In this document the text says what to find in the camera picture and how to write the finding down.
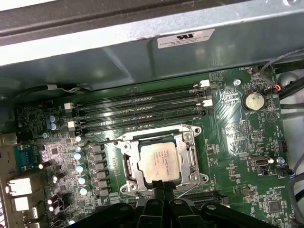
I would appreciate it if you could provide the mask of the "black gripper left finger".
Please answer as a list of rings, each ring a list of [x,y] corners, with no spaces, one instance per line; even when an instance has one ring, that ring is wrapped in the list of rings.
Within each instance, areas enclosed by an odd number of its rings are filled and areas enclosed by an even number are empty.
[[[133,207],[117,203],[74,223],[72,228],[162,228],[165,201],[164,182],[152,182],[153,198]]]

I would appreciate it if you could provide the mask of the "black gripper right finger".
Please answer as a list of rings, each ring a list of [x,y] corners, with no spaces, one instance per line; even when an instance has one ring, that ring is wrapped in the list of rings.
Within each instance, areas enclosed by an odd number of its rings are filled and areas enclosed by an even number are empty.
[[[197,208],[189,201],[176,198],[172,181],[164,182],[169,194],[169,208],[175,220],[175,228],[274,228],[275,226],[245,213],[217,203],[206,203]]]

